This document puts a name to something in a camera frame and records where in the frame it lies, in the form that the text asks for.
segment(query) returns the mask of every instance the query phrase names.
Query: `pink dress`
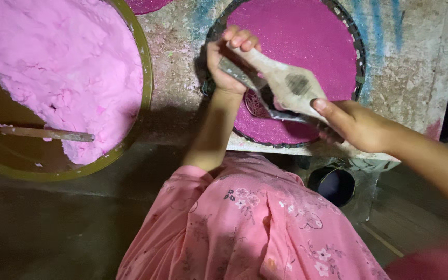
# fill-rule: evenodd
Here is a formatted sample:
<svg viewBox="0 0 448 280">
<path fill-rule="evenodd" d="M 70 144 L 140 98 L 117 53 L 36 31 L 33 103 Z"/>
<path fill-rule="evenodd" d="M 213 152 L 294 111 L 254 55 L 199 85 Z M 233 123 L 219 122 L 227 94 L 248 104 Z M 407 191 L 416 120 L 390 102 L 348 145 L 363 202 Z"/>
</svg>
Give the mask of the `pink dress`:
<svg viewBox="0 0 448 280">
<path fill-rule="evenodd" d="M 263 156 L 228 152 L 216 179 L 168 179 L 117 279 L 388 279 L 350 222 Z"/>
</svg>

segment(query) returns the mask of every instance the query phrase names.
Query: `blue paint stain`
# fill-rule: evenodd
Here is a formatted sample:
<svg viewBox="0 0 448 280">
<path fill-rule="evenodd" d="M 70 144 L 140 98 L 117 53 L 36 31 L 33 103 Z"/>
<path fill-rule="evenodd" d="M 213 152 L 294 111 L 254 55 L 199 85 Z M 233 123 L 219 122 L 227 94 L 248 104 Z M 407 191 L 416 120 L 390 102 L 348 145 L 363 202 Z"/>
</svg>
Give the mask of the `blue paint stain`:
<svg viewBox="0 0 448 280">
<path fill-rule="evenodd" d="M 360 36 L 362 37 L 362 41 L 364 42 L 364 48 L 366 51 L 366 75 L 364 86 L 362 86 L 362 91 L 359 96 L 359 103 L 367 106 L 370 104 L 370 95 L 369 92 L 372 89 L 372 78 L 371 78 L 371 64 L 373 64 L 373 60 L 371 59 L 372 55 L 368 48 L 368 35 L 367 35 L 367 18 L 364 14 L 364 10 L 362 9 L 361 0 L 352 0 L 354 14 L 352 15 L 357 28 L 359 29 Z"/>
<path fill-rule="evenodd" d="M 205 40 L 209 28 L 214 24 L 214 18 L 209 15 L 210 10 L 215 6 L 216 0 L 198 0 L 195 11 L 193 12 L 193 28 L 191 36 L 193 40 Z"/>
<path fill-rule="evenodd" d="M 400 52 L 400 49 L 402 48 L 403 14 L 400 12 L 399 0 L 392 0 L 392 18 L 395 30 L 395 46 L 397 47 L 397 50 Z"/>
<path fill-rule="evenodd" d="M 376 37 L 376 55 L 380 62 L 383 62 L 385 55 L 384 41 L 383 41 L 383 29 L 381 28 L 381 12 L 379 6 L 379 0 L 371 0 L 371 10 L 373 12 L 373 28 L 374 36 Z"/>
</svg>

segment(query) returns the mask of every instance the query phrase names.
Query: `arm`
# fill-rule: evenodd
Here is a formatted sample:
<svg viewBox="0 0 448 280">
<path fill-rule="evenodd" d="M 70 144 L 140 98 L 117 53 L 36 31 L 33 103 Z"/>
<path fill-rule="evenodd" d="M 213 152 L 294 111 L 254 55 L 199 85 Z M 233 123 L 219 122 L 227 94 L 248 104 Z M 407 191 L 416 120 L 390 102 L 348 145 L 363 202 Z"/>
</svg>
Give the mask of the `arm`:
<svg viewBox="0 0 448 280">
<path fill-rule="evenodd" d="M 227 28 L 220 41 L 208 43 L 207 66 L 215 81 L 216 89 L 202 128 L 191 144 L 182 165 L 193 165 L 211 171 L 221 166 L 224 159 L 238 107 L 246 91 L 244 85 L 217 67 L 228 41 L 233 47 L 239 47 L 242 51 L 250 51 L 252 48 L 261 50 L 257 37 L 251 35 L 248 30 L 240 30 L 236 25 Z"/>
<path fill-rule="evenodd" d="M 203 126 L 182 165 L 193 165 L 206 171 L 221 166 L 241 99 L 241 95 L 215 90 Z"/>
<path fill-rule="evenodd" d="M 316 99 L 313 107 L 354 147 L 395 156 L 448 197 L 448 146 L 387 120 L 355 101 Z M 333 142 L 324 134 L 320 137 Z"/>
<path fill-rule="evenodd" d="M 394 136 L 389 154 L 407 164 L 448 197 L 448 146 L 402 129 Z"/>
</svg>

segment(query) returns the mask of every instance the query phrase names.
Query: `olive green bucket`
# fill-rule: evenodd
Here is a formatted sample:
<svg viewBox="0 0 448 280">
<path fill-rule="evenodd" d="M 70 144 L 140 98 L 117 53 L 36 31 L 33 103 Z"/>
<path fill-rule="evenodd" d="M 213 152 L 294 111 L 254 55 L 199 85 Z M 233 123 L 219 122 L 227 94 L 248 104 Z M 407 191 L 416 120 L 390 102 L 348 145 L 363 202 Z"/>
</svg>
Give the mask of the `olive green bucket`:
<svg viewBox="0 0 448 280">
<path fill-rule="evenodd" d="M 153 72 L 148 42 L 136 16 L 123 0 L 109 0 L 132 31 L 143 66 L 143 97 L 139 114 L 128 135 L 106 155 L 88 165 L 72 163 L 63 153 L 62 142 L 45 142 L 41 138 L 5 136 L 0 134 L 0 174 L 29 181 L 61 181 L 94 173 L 126 151 L 141 131 L 143 117 L 150 109 Z M 0 124 L 43 128 L 45 124 L 27 107 L 10 98 L 0 86 Z"/>
</svg>

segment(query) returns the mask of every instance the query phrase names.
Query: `magenta glitter surface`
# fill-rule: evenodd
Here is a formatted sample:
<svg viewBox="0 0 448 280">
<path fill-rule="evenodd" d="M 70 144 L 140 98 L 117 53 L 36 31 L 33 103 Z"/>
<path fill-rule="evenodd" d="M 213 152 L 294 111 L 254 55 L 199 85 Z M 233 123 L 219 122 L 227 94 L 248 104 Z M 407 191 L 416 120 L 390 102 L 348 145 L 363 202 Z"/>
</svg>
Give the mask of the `magenta glitter surface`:
<svg viewBox="0 0 448 280">
<path fill-rule="evenodd" d="M 136 15 L 160 10 L 171 1 L 172 0 L 125 0 Z"/>
<path fill-rule="evenodd" d="M 277 61 L 311 70 L 329 100 L 352 97 L 356 52 L 344 23 L 319 0 L 250 0 L 227 19 L 249 29 L 263 53 Z M 236 129 L 263 143 L 296 144 L 318 137 L 315 128 L 288 121 L 257 118 L 241 102 Z"/>
</svg>

